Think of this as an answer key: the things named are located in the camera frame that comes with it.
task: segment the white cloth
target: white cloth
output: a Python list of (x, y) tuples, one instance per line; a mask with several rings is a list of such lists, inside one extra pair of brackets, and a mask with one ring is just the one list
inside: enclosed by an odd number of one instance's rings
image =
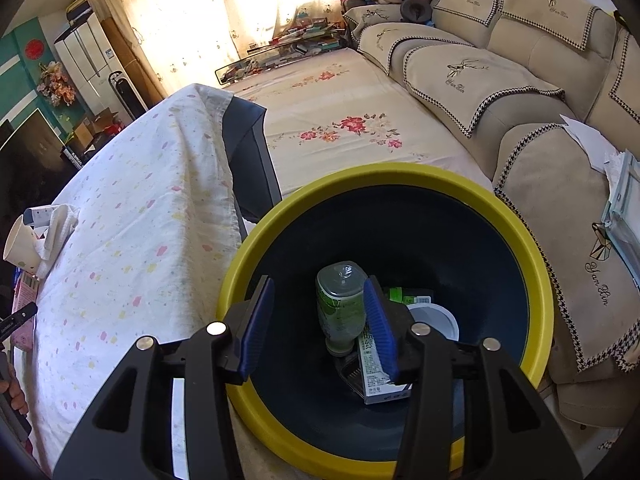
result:
[(44, 240), (37, 240), (35, 249), (42, 258), (36, 276), (44, 280), (56, 263), (56, 259), (66, 239), (76, 230), (80, 210), (69, 204), (61, 204), (55, 208), (49, 221), (49, 229)]
[[(48, 474), (136, 339), (180, 340), (215, 320), (240, 245), (222, 141), (231, 97), (201, 85), (176, 92), (101, 149), (55, 201), (78, 206), (79, 224), (40, 289), (33, 352), (16, 364)], [(181, 413), (172, 439), (184, 462)]]

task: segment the person's hand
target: person's hand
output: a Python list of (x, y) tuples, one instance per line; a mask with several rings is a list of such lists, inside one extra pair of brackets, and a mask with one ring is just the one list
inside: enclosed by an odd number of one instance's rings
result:
[(29, 413), (29, 407), (27, 400), (24, 398), (24, 392), (20, 387), (20, 383), (15, 376), (15, 368), (12, 364), (9, 364), (9, 375), (11, 376), (9, 382), (0, 381), (0, 395), (9, 390), (9, 395), (12, 398), (11, 407), (21, 414), (26, 415)]

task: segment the paper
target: paper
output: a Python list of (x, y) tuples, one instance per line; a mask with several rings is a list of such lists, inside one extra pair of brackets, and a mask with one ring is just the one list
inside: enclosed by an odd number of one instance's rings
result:
[(618, 188), (618, 182), (620, 181), (620, 174), (622, 174), (622, 163), (625, 159), (624, 153), (619, 153), (612, 156), (609, 160), (605, 161), (604, 171), (609, 181), (609, 203), (614, 202), (616, 189)]
[(566, 123), (562, 125), (566, 132), (571, 135), (575, 142), (580, 144), (589, 157), (591, 167), (600, 173), (606, 173), (605, 162), (617, 155), (618, 150), (595, 128), (564, 115), (560, 115), (560, 117)]
[(587, 154), (591, 167), (607, 175), (607, 181), (609, 181), (609, 202), (613, 203), (613, 194), (620, 180), (624, 153), (619, 153), (613, 144), (605, 139), (595, 128), (591, 128), (580, 121), (565, 117), (562, 114), (560, 117), (562, 117), (562, 120), (566, 123), (563, 124), (562, 127)]

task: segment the metal screw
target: metal screw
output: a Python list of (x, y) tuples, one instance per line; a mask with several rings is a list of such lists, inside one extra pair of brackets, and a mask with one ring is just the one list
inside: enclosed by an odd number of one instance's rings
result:
[(415, 335), (429, 335), (431, 333), (431, 327), (426, 323), (414, 323), (411, 326), (411, 332)]
[(495, 352), (500, 349), (500, 341), (493, 337), (488, 337), (482, 341), (482, 346), (484, 346), (489, 352)]
[(216, 321), (215, 323), (210, 323), (207, 326), (207, 332), (209, 332), (211, 335), (220, 335), (225, 333), (226, 330), (226, 325), (224, 323), (220, 323), (219, 321)]
[(149, 350), (154, 345), (153, 338), (145, 335), (136, 341), (136, 346), (138, 350)]

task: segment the television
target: television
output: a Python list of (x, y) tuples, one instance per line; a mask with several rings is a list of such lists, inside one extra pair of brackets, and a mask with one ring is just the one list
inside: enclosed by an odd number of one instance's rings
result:
[[(15, 131), (0, 126), (0, 250), (28, 207), (47, 205), (78, 172), (40, 110)], [(11, 313), (15, 267), (0, 260), (0, 318)]]

